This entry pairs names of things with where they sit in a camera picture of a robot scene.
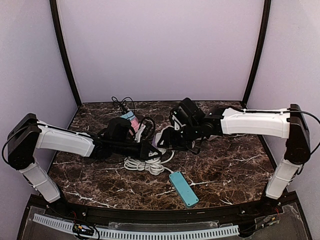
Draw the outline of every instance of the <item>black metal frame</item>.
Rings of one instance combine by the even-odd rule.
[[[261,26],[260,26],[260,32],[258,37],[258,42],[256,45],[256,50],[254,54],[254,59],[251,67],[250,76],[248,79],[248,83],[245,88],[244,96],[242,99],[242,102],[247,105],[250,93],[252,90],[252,87],[255,82],[260,57],[262,53],[262,49],[264,47],[266,32],[267,32],[267,26],[268,26],[268,20],[269,20],[269,14],[270,14],[270,8],[271,8],[271,0],[264,0],[264,6],[263,6],[263,13],[262,13],[262,20],[261,20]]]
[[[64,41],[64,36],[62,34],[62,29],[61,29],[61,23],[59,19],[59,13],[58,13],[58,6],[57,6],[57,0],[50,0],[50,7],[51,7],[51,14],[52,14],[52,20],[53,20],[53,25],[54,25],[54,30],[55,30],[55,35],[56,35],[56,40],[59,45],[60,49],[60,54],[64,66],[64,70],[66,73],[66,76],[69,81],[69,85],[73,94],[73,98],[75,100],[75,103],[77,107],[79,108],[82,105],[80,95],[77,89],[77,85],[71,70],[68,54],[67,54],[67,49]]]
[[[82,105],[82,102],[81,102],[80,95],[79,95],[79,92],[77,89],[77,85],[76,85],[76,82],[75,82],[75,79],[74,79],[74,76],[73,76],[73,73],[71,70],[71,65],[70,65],[67,50],[66,50],[66,45],[65,45],[64,36],[62,33],[60,18],[59,18],[57,0],[50,0],[50,7],[51,7],[52,20],[53,20],[54,29],[55,29],[55,35],[56,35],[56,39],[57,39],[57,42],[59,45],[65,73],[67,75],[74,100],[76,102],[76,105],[79,108]],[[258,41],[257,41],[257,45],[256,45],[254,59],[253,59],[252,67],[251,67],[251,72],[250,72],[249,79],[248,79],[246,89],[244,92],[244,96],[243,96],[243,99],[241,102],[241,105],[243,105],[244,107],[248,103],[250,93],[251,93],[251,90],[252,90],[254,82],[255,82],[255,78],[256,78],[259,62],[260,62],[260,57],[261,57],[262,49],[263,49],[264,42],[265,42],[270,8],[271,8],[271,0],[264,0],[259,37],[258,37]]]
[[[307,236],[312,240],[306,217],[302,211],[296,192],[293,191],[285,193],[279,201],[282,206],[292,203],[297,204]],[[242,212],[243,209],[254,208],[258,203],[259,201],[252,201],[236,205],[185,210],[125,210],[87,206],[75,203],[71,203],[70,206],[76,212],[78,219],[91,224],[104,226],[108,226],[110,222],[135,224],[185,224],[210,221],[219,221],[220,225],[230,223],[234,225],[251,225],[258,216],[245,215],[242,214]],[[30,196],[21,220],[17,237],[18,240],[22,239],[31,206],[45,209],[46,214],[60,217],[52,210],[47,209],[47,204],[48,203],[43,199],[43,197],[33,194]]]

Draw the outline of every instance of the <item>black frame post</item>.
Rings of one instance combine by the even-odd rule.
[[[76,85],[73,73],[71,71],[71,66],[69,63],[69,58],[68,58],[66,45],[65,45],[65,41],[64,41],[64,36],[62,34],[61,23],[60,23],[60,19],[59,19],[57,0],[50,0],[50,7],[51,7],[51,14],[52,14],[52,20],[53,20],[56,40],[59,45],[60,54],[61,54],[62,62],[64,65],[65,73],[68,78],[75,103],[76,103],[77,107],[79,108],[82,105],[82,102],[80,99],[80,95],[79,95],[79,92],[77,89],[77,85]]]
[[[249,76],[248,83],[246,85],[246,89],[245,89],[244,96],[242,99],[242,103],[244,105],[247,105],[247,103],[248,103],[250,93],[251,93],[252,87],[255,82],[255,78],[256,78],[259,62],[260,62],[260,57],[261,57],[262,49],[264,47],[264,42],[265,42],[265,38],[266,38],[270,8],[271,8],[271,0],[264,0],[258,42],[256,45],[256,50],[255,50],[255,54],[254,54],[254,59],[253,59],[252,67],[251,67],[250,76]]]

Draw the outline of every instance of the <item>wire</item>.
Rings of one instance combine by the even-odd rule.
[[[261,223],[262,221],[264,221],[267,217],[265,217],[264,219],[258,221],[255,225],[251,226],[250,228],[247,228],[246,230],[248,229],[251,229],[253,228],[254,226],[257,226],[259,223]],[[257,231],[259,231],[260,229],[264,229],[266,227],[270,227],[272,226],[274,223],[272,223],[272,221],[274,221],[276,219],[276,217],[272,217],[270,220],[268,220],[266,223],[263,223],[260,227],[254,229],[254,230],[251,230],[251,231],[245,231],[245,230],[242,230],[240,233],[241,234],[253,234]]]
[[[111,97],[111,100],[113,101],[113,103],[112,103],[113,106],[115,108],[120,108],[122,114],[126,114],[128,112],[128,109],[126,108],[127,103],[128,103],[127,99],[130,99],[130,101],[132,102],[132,105],[133,105],[133,115],[127,117],[126,119],[128,120],[128,119],[132,118],[133,116],[135,116],[135,114],[136,114],[136,106],[135,106],[133,99],[130,96],[126,96],[124,99],[119,101],[115,96]]]
[[[6,157],[5,157],[5,148],[6,148],[6,146],[8,145],[8,143],[11,141],[11,139],[13,139],[15,136],[17,136],[17,134],[19,134],[19,133],[22,132],[23,130],[27,129],[28,127],[30,127],[30,126],[37,126],[37,125],[38,125],[38,123],[33,123],[33,124],[29,124],[29,125],[27,125],[27,126],[24,126],[24,127],[20,128],[20,129],[19,129],[18,131],[16,131],[12,136],[10,136],[10,137],[8,138],[8,140],[4,143],[4,145],[3,145],[3,147],[2,147],[1,155],[2,155],[3,161],[4,161],[6,164],[10,165],[9,162],[8,162],[8,160],[7,160]]]
[[[145,120],[152,122],[152,130],[151,130],[151,132],[148,134],[148,136],[145,138],[146,140],[150,140],[150,139],[153,137],[153,135],[154,135],[154,133],[155,133],[155,131],[156,131],[156,122],[155,122],[155,120],[154,120],[152,117],[145,116],[144,118],[142,118],[138,130],[141,128],[142,123],[143,123]]]
[[[159,175],[164,170],[168,170],[173,174],[174,172],[171,169],[164,167],[162,164],[169,162],[174,157],[174,155],[175,152],[172,151],[171,156],[165,161],[161,161],[160,157],[146,161],[140,161],[137,159],[126,157],[123,166],[125,169],[130,171],[149,171],[152,175]]]
[[[50,207],[49,205],[47,205],[46,207],[47,207],[48,209],[51,209],[54,213],[56,213],[57,215],[59,215],[59,216],[60,216],[61,218],[63,218],[63,219],[75,221],[75,219],[72,218],[72,217],[63,216],[62,214],[58,213],[56,210],[54,210],[54,209],[53,209],[52,207]],[[77,219],[77,221],[87,224],[88,227],[93,227],[93,229],[94,229],[94,230],[96,231],[96,233],[98,234],[97,240],[100,240],[100,232],[97,230],[95,224],[92,225],[92,224],[88,223],[87,221],[84,221],[84,220],[81,220],[81,219]]]
[[[314,118],[320,125],[320,119],[317,118],[315,115],[313,115],[312,113],[310,112],[307,112],[307,111],[300,111],[300,110],[289,110],[289,111],[286,111],[286,112],[283,112],[284,114],[285,113],[300,113],[300,114],[306,114],[306,115],[309,115],[310,117]],[[316,147],[312,150],[312,152],[310,153],[310,155],[312,155],[320,146],[320,141],[319,143],[316,145]]]
[[[310,112],[307,112],[307,111],[301,111],[301,110],[288,110],[288,111],[261,111],[261,110],[243,110],[243,109],[240,109],[240,108],[237,108],[235,106],[229,106],[229,108],[233,109],[233,110],[236,110],[238,112],[241,112],[241,113],[248,113],[248,114],[289,114],[289,113],[299,113],[299,114],[306,114],[306,115],[309,115],[310,117],[314,118],[320,125],[320,119],[317,118],[315,115],[313,115],[312,113]],[[320,141],[319,143],[316,145],[316,147],[311,151],[310,153],[310,156],[320,147]]]
[[[297,174],[297,175],[300,175],[300,174],[302,173],[302,171],[303,171],[304,167],[305,167],[305,164],[302,164],[302,167],[300,168],[300,171],[299,171],[299,172],[297,172],[296,174]]]

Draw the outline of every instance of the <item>lavender wall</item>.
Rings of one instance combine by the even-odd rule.
[[[27,114],[66,127],[76,104],[62,64],[48,0],[0,1],[0,146]],[[53,152],[37,151],[48,169]],[[0,161],[0,239],[16,239],[32,188]]]
[[[255,84],[248,106],[256,109],[286,108],[297,103],[320,117],[320,2],[275,0]],[[306,117],[312,148],[320,140],[320,126]],[[276,158],[285,151],[285,141],[266,137]],[[313,239],[320,239],[320,150],[289,186],[296,190]]]
[[[59,0],[84,102],[241,100],[263,0]]]

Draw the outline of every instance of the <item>pink object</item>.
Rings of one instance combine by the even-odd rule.
[[[133,127],[134,131],[137,133],[139,129],[139,120],[136,116],[134,116],[134,119],[131,120],[131,126]]]

